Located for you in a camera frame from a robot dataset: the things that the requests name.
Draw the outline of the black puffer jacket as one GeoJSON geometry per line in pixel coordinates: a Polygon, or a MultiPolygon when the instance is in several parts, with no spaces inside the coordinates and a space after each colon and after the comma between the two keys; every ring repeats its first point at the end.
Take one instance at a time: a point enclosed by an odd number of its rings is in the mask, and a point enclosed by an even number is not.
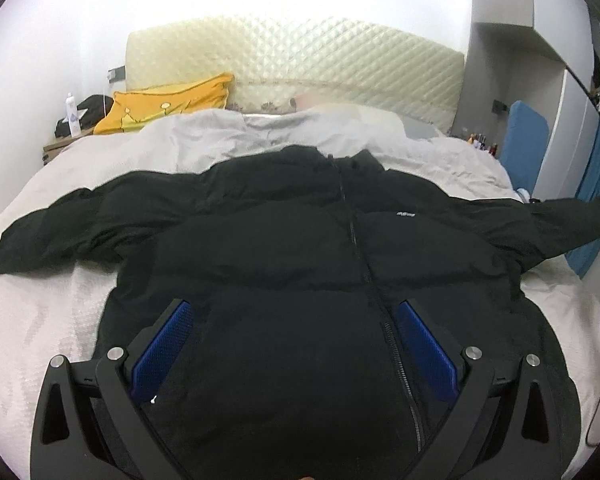
{"type": "Polygon", "coordinates": [[[512,322],[527,271],[599,237],[600,197],[462,200],[367,152],[288,146],[79,188],[3,232],[0,274],[117,266],[93,359],[193,307],[140,406],[186,479],[401,479],[416,444],[392,308],[512,322]]]}

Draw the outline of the wooden nightstand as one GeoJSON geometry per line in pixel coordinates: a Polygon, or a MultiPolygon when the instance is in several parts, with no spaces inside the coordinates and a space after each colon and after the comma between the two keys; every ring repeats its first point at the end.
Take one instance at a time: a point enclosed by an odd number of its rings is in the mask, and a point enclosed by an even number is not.
{"type": "Polygon", "coordinates": [[[68,148],[71,144],[78,142],[88,136],[91,136],[94,129],[87,129],[82,131],[78,136],[66,136],[65,138],[57,139],[54,142],[47,144],[42,149],[42,163],[46,166],[55,157],[57,157],[63,150],[68,148]]]}

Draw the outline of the pale patterned pillow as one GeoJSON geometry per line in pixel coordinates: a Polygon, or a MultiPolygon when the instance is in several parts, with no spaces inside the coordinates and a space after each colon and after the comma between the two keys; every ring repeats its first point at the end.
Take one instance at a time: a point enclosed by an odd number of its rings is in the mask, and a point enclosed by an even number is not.
{"type": "Polygon", "coordinates": [[[332,99],[329,96],[324,96],[324,94],[313,91],[307,91],[292,96],[289,100],[289,104],[296,112],[313,110],[314,112],[324,114],[337,114],[359,120],[366,125],[379,126],[387,130],[404,132],[404,125],[401,118],[393,112],[387,112],[386,110],[367,105],[332,99]]]}

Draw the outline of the wall socket right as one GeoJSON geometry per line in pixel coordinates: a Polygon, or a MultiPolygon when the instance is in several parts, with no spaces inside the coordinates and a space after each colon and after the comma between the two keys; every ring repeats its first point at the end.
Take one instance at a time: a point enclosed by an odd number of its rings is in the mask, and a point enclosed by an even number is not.
{"type": "Polygon", "coordinates": [[[497,114],[497,115],[501,115],[503,113],[507,113],[508,112],[508,106],[498,100],[494,100],[492,103],[492,113],[493,114],[497,114]]]}

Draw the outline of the grey white wardrobe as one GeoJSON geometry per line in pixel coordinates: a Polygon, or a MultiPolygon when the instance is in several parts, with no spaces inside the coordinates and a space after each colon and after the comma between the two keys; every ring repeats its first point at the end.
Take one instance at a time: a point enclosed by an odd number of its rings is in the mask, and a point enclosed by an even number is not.
{"type": "Polygon", "coordinates": [[[498,144],[508,112],[522,101],[550,128],[532,197],[578,192],[600,121],[600,19],[585,0],[472,0],[471,26],[460,102],[451,128],[498,144]]]}

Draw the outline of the wall socket left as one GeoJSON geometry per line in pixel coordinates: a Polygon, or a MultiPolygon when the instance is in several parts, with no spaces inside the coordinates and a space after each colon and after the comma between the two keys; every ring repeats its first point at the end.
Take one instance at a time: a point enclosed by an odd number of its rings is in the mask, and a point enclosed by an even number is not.
{"type": "Polygon", "coordinates": [[[113,84],[114,82],[118,82],[118,81],[124,81],[125,80],[125,66],[122,65],[122,66],[112,68],[111,70],[108,70],[107,79],[110,82],[110,84],[113,84]]]}

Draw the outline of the cream quilted headboard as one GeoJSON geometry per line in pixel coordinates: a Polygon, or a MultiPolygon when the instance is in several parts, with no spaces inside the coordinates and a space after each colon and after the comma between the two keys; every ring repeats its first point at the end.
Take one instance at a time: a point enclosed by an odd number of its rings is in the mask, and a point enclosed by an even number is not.
{"type": "Polygon", "coordinates": [[[286,108],[300,94],[366,105],[451,128],[463,53],[421,36],[352,20],[276,22],[200,18],[132,32],[125,84],[145,90],[219,73],[243,112],[286,108]]]}

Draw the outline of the small bottles on shelf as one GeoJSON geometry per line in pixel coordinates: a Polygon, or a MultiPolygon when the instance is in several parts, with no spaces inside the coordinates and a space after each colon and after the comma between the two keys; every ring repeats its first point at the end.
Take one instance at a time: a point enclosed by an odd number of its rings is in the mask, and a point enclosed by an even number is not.
{"type": "Polygon", "coordinates": [[[485,151],[492,157],[495,157],[498,154],[498,144],[489,143],[486,136],[482,133],[468,131],[464,128],[460,137],[476,150],[485,151]]]}

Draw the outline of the blue curtain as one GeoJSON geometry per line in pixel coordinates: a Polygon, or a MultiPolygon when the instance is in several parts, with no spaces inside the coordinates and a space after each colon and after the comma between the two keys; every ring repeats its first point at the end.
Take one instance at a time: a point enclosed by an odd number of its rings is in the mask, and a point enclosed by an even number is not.
{"type": "MultiPolygon", "coordinates": [[[[600,121],[598,122],[588,166],[586,166],[576,197],[580,200],[592,200],[592,198],[600,197],[600,121]]],[[[583,278],[599,252],[600,237],[592,243],[568,252],[566,259],[570,268],[578,274],[578,277],[583,278]]]]}

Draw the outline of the white plastic bottle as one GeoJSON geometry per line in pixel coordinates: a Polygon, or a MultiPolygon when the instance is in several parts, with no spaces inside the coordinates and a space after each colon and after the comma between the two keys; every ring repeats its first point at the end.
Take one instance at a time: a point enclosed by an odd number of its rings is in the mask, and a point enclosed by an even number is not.
{"type": "Polygon", "coordinates": [[[70,136],[76,138],[81,134],[82,130],[80,125],[80,111],[78,110],[78,104],[76,104],[76,98],[72,93],[68,93],[65,106],[70,136]]]}

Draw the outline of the black bag on nightstand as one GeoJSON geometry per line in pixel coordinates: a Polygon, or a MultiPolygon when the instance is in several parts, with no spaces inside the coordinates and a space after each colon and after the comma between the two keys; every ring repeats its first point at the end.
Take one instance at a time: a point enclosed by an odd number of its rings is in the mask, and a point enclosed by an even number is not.
{"type": "MultiPolygon", "coordinates": [[[[111,96],[92,94],[76,106],[82,130],[94,128],[111,110],[114,100],[111,96]]],[[[56,139],[71,136],[67,118],[58,120],[54,136],[56,139]]]]}

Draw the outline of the grey white duvet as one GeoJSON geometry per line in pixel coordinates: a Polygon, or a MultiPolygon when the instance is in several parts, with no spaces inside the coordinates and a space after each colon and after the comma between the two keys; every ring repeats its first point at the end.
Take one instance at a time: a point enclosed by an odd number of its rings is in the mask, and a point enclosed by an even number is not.
{"type": "MultiPolygon", "coordinates": [[[[77,188],[94,188],[133,170],[203,172],[230,158],[311,145],[330,156],[368,151],[388,169],[416,174],[450,195],[511,198],[508,175],[491,155],[437,136],[414,140],[385,125],[340,112],[285,116],[204,110],[158,120],[137,133],[88,136],[38,172],[0,213],[0,236],[18,218],[77,188]]],[[[30,440],[48,361],[91,356],[114,271],[78,263],[36,278],[0,276],[0,455],[20,479],[30,468],[30,440]]],[[[522,290],[550,322],[581,403],[582,438],[571,471],[600,440],[600,303],[564,258],[522,279],[522,290]]]]}

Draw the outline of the yellow pillow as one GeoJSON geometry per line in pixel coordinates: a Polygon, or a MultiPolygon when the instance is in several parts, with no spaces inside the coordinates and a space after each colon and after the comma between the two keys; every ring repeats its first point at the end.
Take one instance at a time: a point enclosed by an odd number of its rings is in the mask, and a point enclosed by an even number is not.
{"type": "Polygon", "coordinates": [[[94,127],[96,136],[133,132],[157,119],[226,107],[234,75],[222,73],[189,82],[129,92],[114,92],[108,114],[94,127]]]}

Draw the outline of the wall socket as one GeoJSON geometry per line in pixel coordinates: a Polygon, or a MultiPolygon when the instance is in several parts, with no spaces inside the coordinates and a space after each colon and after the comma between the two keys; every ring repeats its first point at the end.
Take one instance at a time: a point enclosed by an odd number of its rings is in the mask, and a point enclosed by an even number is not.
{"type": "Polygon", "coordinates": [[[497,114],[497,115],[501,115],[503,113],[507,113],[508,112],[508,106],[498,100],[494,100],[492,103],[492,113],[493,114],[497,114]]]}
{"type": "Polygon", "coordinates": [[[108,70],[107,79],[110,82],[110,84],[113,84],[114,82],[118,82],[118,81],[124,81],[125,80],[125,66],[122,65],[122,66],[112,68],[111,70],[108,70]]]}

